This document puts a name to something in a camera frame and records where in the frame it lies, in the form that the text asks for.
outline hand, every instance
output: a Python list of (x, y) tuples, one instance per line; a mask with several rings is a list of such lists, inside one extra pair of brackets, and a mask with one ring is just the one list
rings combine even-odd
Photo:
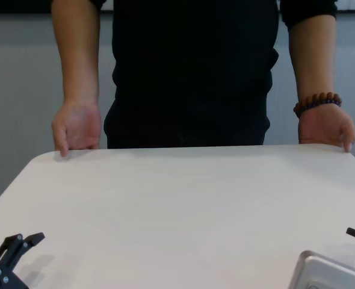
[(350, 152), (355, 142), (355, 126), (351, 117), (335, 104), (323, 104), (301, 114), (299, 143), (324, 143), (344, 147)]
[(97, 103), (65, 101), (52, 122), (55, 150), (65, 157), (70, 149), (98, 149), (101, 116)]

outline black pants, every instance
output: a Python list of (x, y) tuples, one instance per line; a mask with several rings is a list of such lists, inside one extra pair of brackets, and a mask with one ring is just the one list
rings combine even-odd
[(235, 103), (192, 99), (173, 108), (117, 97), (104, 122), (109, 149), (262, 145), (266, 95)]

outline silver metal object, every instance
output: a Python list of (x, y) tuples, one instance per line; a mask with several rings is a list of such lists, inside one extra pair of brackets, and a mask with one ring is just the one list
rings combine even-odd
[(299, 257), (289, 289), (355, 289), (355, 269), (305, 251)]

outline tabletop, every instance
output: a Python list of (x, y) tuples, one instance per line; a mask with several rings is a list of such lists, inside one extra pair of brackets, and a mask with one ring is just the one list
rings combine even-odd
[(304, 250), (355, 268), (349, 226), (355, 158), (323, 145), (48, 153), (0, 197), (42, 289), (287, 288)]

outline finger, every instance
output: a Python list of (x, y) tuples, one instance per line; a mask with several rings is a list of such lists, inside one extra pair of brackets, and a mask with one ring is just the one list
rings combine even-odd
[(52, 130), (55, 150), (60, 151), (62, 157), (66, 157), (69, 151), (69, 146), (65, 127), (53, 126)]
[(355, 142), (355, 125), (351, 118), (349, 118), (342, 127), (342, 139), (345, 152), (350, 152), (351, 147)]
[(93, 146), (91, 146), (91, 149), (99, 149), (100, 146), (98, 143), (94, 144)]

